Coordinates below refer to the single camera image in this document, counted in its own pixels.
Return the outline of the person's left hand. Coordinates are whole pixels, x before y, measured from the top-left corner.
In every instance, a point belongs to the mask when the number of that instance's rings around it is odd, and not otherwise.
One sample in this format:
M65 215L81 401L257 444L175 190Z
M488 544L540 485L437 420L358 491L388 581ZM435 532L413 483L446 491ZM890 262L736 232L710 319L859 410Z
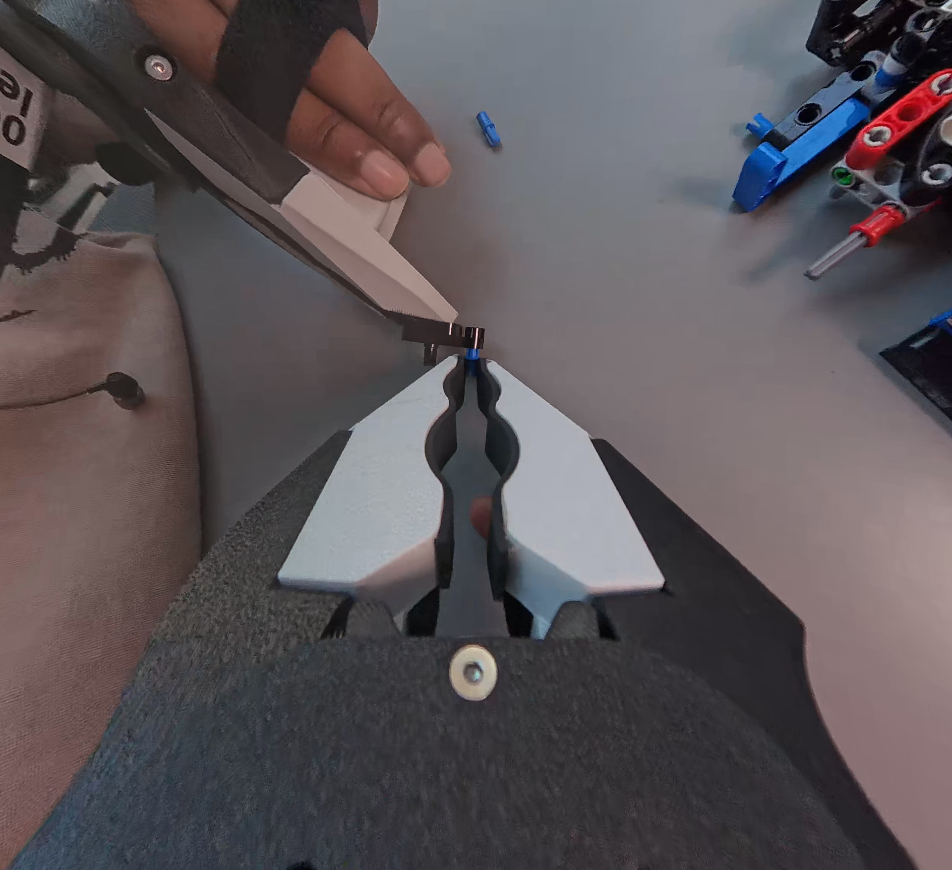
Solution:
M126 0L196 78L211 83L227 18L238 0ZM379 0L359 2L375 34ZM332 35L292 112L286 147L369 197L391 200L410 183L442 186L446 149L369 50Z

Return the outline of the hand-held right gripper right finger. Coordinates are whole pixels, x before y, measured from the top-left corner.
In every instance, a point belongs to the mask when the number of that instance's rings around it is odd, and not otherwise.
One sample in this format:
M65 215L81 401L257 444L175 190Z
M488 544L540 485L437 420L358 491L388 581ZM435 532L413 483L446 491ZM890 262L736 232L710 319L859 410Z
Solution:
M567 602L656 593L664 577L589 433L500 364L483 363L484 451L498 474L486 541L513 637L544 637Z

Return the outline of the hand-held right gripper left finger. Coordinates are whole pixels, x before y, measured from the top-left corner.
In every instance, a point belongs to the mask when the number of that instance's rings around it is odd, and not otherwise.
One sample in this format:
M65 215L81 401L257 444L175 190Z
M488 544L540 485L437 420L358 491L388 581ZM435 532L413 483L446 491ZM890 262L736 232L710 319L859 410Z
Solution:
M450 357L355 424L277 579L411 610L450 584L462 359Z

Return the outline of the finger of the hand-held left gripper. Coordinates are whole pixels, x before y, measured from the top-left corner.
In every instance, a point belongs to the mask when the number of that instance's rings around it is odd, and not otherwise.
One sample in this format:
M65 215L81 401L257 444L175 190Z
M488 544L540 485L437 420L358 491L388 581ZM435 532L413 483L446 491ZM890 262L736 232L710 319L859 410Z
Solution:
M384 316L416 316L438 323L457 320L457 310L423 274L344 199L322 172L292 158L303 176L290 193L269 201L240 182L172 126L152 113L163 137L194 168L208 191L275 245L309 268L337 281Z

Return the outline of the black brick connector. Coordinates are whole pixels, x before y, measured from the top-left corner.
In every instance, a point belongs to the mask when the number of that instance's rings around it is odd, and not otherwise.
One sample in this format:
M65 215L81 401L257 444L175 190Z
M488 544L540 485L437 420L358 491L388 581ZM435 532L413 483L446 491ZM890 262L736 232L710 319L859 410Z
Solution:
M441 348L467 350L466 330L451 321L439 321L419 316L398 316L402 329L402 340L422 345L422 363L433 367L438 362Z

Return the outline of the toy brick race car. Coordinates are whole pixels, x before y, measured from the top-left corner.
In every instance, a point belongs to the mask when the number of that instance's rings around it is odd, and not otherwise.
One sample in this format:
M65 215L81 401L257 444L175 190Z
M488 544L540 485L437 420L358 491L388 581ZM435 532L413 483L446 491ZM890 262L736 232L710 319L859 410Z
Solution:
M778 122L755 114L732 199L752 212L848 141L829 195L866 214L806 269L818 281L925 213L950 220L951 0L821 0L805 46L836 73Z

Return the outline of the grey desk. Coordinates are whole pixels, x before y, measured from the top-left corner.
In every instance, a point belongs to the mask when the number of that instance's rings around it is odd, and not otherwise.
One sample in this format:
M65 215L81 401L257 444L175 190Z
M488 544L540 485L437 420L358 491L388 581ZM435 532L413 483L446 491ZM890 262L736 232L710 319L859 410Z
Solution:
M819 1L380 0L372 48L453 165L394 244L797 613L842 756L950 868L950 432L878 356L950 306L948 226L812 282L862 217L827 162L731 203L747 120L825 80Z

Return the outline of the person's beige hoodie torso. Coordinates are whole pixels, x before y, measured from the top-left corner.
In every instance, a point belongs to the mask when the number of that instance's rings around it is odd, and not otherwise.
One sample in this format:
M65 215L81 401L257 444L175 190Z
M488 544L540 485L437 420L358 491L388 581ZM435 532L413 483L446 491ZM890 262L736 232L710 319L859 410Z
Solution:
M153 239L20 217L2 274L1 401L137 379L1 417L1 859L98 745L197 566L199 457L180 310Z

